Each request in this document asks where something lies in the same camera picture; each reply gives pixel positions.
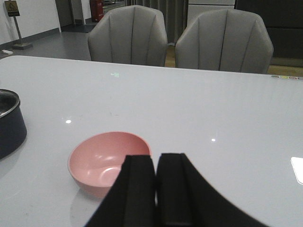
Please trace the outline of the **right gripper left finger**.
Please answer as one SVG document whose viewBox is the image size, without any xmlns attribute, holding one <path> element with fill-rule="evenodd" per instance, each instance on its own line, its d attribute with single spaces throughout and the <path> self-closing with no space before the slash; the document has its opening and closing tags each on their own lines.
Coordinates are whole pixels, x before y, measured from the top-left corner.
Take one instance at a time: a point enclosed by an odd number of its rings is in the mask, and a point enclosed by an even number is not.
<svg viewBox="0 0 303 227">
<path fill-rule="evenodd" d="M 87 227 L 152 227 L 155 172 L 149 155 L 127 155 L 121 171 Z"/>
</svg>

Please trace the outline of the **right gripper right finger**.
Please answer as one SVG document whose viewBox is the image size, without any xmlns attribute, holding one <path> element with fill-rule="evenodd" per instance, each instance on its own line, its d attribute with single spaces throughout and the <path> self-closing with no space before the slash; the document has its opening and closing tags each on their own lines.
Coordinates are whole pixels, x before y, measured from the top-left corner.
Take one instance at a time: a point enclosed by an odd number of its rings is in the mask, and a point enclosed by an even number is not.
<svg viewBox="0 0 303 227">
<path fill-rule="evenodd" d="M 161 154 L 156 172 L 162 227 L 263 227 L 223 197 L 184 153 Z"/>
</svg>

